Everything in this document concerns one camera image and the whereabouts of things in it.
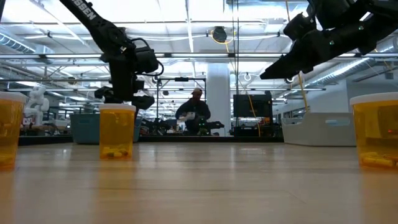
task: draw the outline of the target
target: teal bin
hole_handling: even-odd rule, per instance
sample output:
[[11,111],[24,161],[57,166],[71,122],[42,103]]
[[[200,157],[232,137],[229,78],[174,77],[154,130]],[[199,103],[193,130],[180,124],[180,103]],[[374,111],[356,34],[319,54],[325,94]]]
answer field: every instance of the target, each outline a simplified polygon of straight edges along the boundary
[[[138,142],[142,117],[134,122],[134,142]],[[71,114],[73,141],[77,144],[100,144],[100,114]]]

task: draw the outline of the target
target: white humanoid robot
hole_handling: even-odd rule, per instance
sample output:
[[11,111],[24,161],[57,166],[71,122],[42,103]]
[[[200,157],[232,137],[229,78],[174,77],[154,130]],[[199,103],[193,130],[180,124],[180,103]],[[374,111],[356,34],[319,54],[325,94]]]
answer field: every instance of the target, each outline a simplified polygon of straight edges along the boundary
[[43,124],[43,112],[49,110],[49,100],[44,98],[46,89],[42,86],[35,86],[29,93],[29,101],[27,102],[24,110],[24,117],[28,118],[34,116],[34,126]]

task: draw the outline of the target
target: cap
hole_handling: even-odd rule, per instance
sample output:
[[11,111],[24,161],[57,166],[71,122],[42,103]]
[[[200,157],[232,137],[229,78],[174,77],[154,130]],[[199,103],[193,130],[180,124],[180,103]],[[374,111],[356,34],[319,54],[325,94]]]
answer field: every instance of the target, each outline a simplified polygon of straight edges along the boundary
[[194,88],[191,94],[198,93],[198,92],[202,93],[202,90],[200,88]]

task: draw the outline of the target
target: ceiling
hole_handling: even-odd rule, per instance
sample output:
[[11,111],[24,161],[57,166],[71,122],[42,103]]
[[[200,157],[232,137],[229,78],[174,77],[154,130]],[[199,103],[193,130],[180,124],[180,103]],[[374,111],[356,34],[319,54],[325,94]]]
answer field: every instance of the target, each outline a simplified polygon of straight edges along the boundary
[[[4,9],[0,33],[5,33],[33,49],[46,46],[55,54],[95,54],[101,53],[87,29],[68,11],[59,0],[7,0]],[[194,53],[227,53],[239,52],[288,52],[291,41],[284,35],[278,35],[289,18],[304,12],[308,2],[289,0],[287,10],[285,1],[281,0],[239,0],[239,12],[232,10],[232,0],[91,0],[93,8],[103,18],[112,21],[119,27],[127,29],[131,37],[143,37],[155,52],[194,52]],[[218,44],[208,35],[215,26],[223,26],[229,39],[235,34],[239,41],[229,44]],[[9,47],[0,45],[3,54],[20,54]],[[163,77],[196,77],[205,78],[209,60],[175,60],[162,58],[165,64]],[[53,79],[68,77],[84,79],[107,79],[110,77],[108,68],[98,60],[63,60],[56,59],[51,64],[32,60],[7,60],[13,67],[31,71],[27,75],[19,70],[18,75],[26,78],[43,78],[51,74]],[[244,61],[239,63],[239,80],[246,88],[278,88],[288,86],[283,80],[260,80],[259,74],[272,61]],[[314,71],[305,75],[309,80],[315,75],[334,66],[328,62],[315,67]],[[231,87],[235,87],[235,71],[231,63]],[[10,74],[0,73],[3,78]],[[150,78],[140,77],[146,81],[146,88],[155,88]],[[77,84],[52,83],[52,88],[98,88],[109,85],[108,82],[78,82]],[[167,88],[194,88],[195,82],[169,82]],[[18,88],[30,88],[29,85],[14,83]],[[53,91],[62,96],[87,97],[95,100],[93,92]],[[170,92],[167,98],[188,99],[190,90]]]

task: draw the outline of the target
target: support column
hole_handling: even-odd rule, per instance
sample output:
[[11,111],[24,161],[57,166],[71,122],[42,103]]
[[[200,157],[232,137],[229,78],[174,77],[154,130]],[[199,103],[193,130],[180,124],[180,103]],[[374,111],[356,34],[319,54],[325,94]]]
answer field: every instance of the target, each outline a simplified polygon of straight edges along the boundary
[[209,121],[219,121],[224,129],[213,129],[220,136],[229,136],[231,129],[231,91],[229,87],[229,68],[227,63],[209,63],[206,78],[207,105],[211,112]]

